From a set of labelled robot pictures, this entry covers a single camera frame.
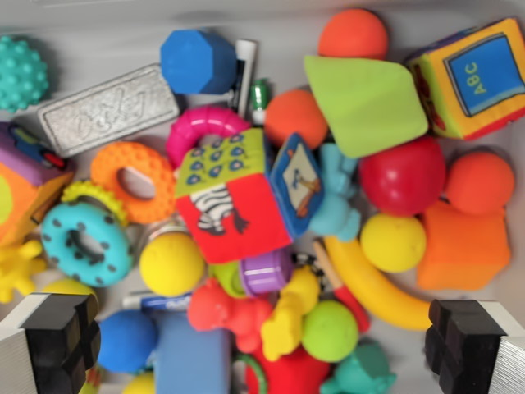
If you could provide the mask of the black silver gripper right finger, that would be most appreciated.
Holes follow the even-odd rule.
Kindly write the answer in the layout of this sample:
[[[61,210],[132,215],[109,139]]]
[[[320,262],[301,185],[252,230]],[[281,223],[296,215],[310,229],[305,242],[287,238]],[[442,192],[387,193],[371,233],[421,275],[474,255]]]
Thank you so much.
[[[495,300],[433,300],[427,365],[444,393],[523,393],[524,326]]]

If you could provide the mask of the black silver gripper left finger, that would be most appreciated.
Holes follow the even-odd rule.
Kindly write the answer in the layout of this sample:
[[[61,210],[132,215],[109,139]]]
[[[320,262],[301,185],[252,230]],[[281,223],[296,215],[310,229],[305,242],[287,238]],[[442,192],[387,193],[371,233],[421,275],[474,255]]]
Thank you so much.
[[[78,393],[98,360],[94,295],[36,292],[1,321],[2,393]]]

